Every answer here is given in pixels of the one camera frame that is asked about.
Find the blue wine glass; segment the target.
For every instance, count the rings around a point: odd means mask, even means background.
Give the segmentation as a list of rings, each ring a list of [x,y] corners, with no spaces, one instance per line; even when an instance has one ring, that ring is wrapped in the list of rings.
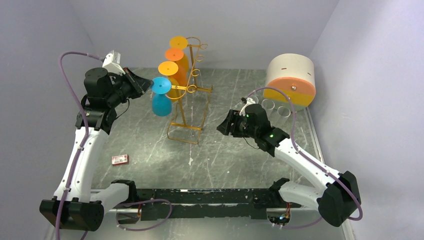
[[[151,87],[154,96],[152,97],[152,111],[156,116],[165,117],[172,112],[172,100],[167,97],[172,84],[166,77],[155,77]]]

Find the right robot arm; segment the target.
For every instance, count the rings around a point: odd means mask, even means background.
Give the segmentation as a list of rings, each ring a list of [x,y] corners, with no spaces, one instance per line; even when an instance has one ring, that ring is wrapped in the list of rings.
[[[275,183],[269,197],[275,207],[287,202],[300,204],[318,211],[334,227],[341,226],[359,209],[361,197],[356,176],[350,171],[341,173],[304,152],[293,137],[271,125],[260,104],[248,105],[244,113],[229,110],[216,129],[224,136],[254,139],[260,150],[287,163],[312,184],[308,187],[290,180]]]

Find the gold wire glass rack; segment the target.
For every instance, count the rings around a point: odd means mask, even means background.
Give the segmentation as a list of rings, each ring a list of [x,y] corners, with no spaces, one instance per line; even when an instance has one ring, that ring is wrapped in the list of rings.
[[[199,38],[194,37],[194,36],[185,37],[185,38],[188,40],[188,47],[184,50],[185,54],[188,57],[188,64],[189,64],[188,73],[187,73],[188,82],[187,82],[186,86],[175,86],[175,85],[173,85],[171,87],[171,89],[175,90],[176,93],[177,93],[177,97],[171,98],[172,100],[176,100],[176,107],[175,107],[176,113],[170,119],[170,123],[167,127],[166,133],[167,133],[167,137],[170,140],[176,140],[176,141],[180,141],[180,142],[184,142],[184,143],[190,143],[190,144],[197,145],[199,143],[202,130],[204,129],[204,123],[205,123],[206,115],[207,115],[207,112],[208,112],[208,107],[209,107],[213,87],[212,86],[209,87],[209,88],[202,87],[197,83],[198,77],[201,75],[201,71],[200,71],[199,68],[196,67],[196,64],[200,63],[204,60],[204,56],[202,54],[200,54],[200,51],[206,50],[207,47],[208,47],[208,44],[203,43]],[[183,107],[183,98],[187,94],[194,94],[196,92],[207,93],[207,98],[206,98],[206,102],[205,102],[205,105],[204,105],[202,122],[201,122],[200,126],[194,126],[194,125],[187,124],[187,121],[186,121],[186,118],[185,118],[185,113],[184,113],[184,107]],[[197,132],[196,140],[194,140],[194,141],[185,140],[183,138],[177,138],[177,137],[171,136],[170,133],[171,133],[172,127],[183,128],[185,130],[190,130],[190,131],[196,131]]]

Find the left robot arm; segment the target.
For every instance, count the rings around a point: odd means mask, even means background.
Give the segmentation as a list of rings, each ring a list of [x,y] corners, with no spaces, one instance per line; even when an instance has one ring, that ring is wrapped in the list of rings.
[[[92,193],[92,181],[103,146],[117,119],[116,107],[145,94],[153,84],[128,68],[123,74],[96,67],[85,73],[86,95],[78,101],[74,146],[65,174],[52,199],[40,203],[40,213],[64,230],[96,231],[105,213],[122,204],[134,207],[139,200],[132,180],[118,179]]]

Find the clear wine glass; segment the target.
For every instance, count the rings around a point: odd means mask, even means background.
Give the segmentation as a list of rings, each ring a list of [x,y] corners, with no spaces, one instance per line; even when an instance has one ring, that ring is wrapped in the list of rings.
[[[276,113],[277,113],[277,116],[278,116],[276,125],[278,127],[283,127],[286,124],[286,122],[288,121],[289,117],[291,116],[292,111],[285,106],[280,106],[276,110]]]
[[[262,100],[261,106],[265,110],[267,117],[270,118],[275,108],[274,101],[271,99],[265,98]]]
[[[246,101],[249,104],[257,104],[259,102],[258,98],[255,95],[251,95],[251,96],[247,97]]]

